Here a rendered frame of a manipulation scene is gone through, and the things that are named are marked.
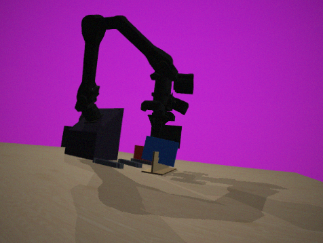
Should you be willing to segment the red board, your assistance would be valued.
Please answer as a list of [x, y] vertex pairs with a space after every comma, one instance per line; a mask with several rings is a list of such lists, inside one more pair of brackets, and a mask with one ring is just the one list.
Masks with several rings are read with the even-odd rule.
[[145, 160], [145, 159], [141, 158], [142, 154], [143, 154], [143, 148], [144, 148], [144, 146], [135, 145], [134, 146], [134, 156], [133, 156], [133, 158], [140, 159], [140, 160]]

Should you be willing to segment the blue notched board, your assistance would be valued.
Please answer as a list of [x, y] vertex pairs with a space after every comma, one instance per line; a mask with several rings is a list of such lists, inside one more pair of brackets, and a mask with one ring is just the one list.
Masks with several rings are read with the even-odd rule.
[[174, 141], [146, 136], [141, 158], [152, 161], [153, 152], [159, 152], [158, 163], [174, 167], [178, 145], [179, 143]]

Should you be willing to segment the tan slotted board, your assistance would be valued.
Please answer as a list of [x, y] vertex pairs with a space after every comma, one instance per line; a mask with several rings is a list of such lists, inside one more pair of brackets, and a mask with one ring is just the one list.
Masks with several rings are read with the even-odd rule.
[[146, 170], [141, 170], [141, 172], [163, 176], [169, 172], [172, 172], [173, 170], [176, 170], [176, 168], [171, 168], [165, 164], [158, 163], [159, 161], [158, 157], [159, 157], [159, 152], [153, 152], [151, 168]]

